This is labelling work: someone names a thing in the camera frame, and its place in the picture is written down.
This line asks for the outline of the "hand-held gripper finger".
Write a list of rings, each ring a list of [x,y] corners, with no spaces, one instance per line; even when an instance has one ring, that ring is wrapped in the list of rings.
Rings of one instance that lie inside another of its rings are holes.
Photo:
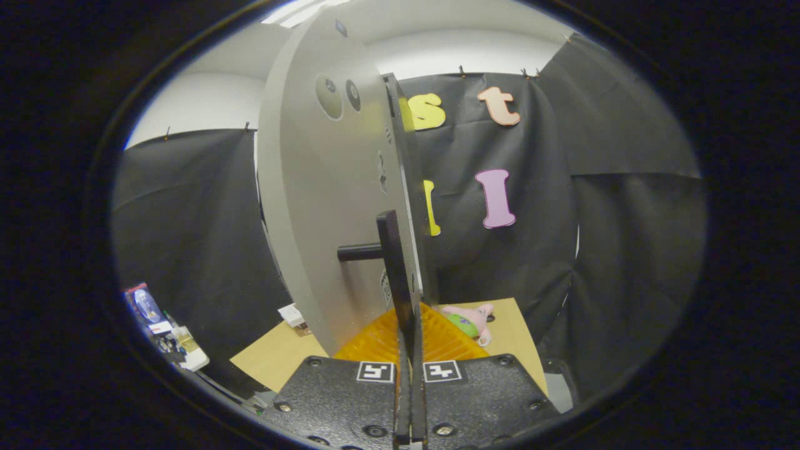
[[[411,442],[406,340],[394,309],[335,357],[306,356],[262,410],[270,428],[299,445],[400,449]]]
[[[517,356],[489,355],[420,304],[412,350],[411,439],[424,449],[500,449],[559,413]]]

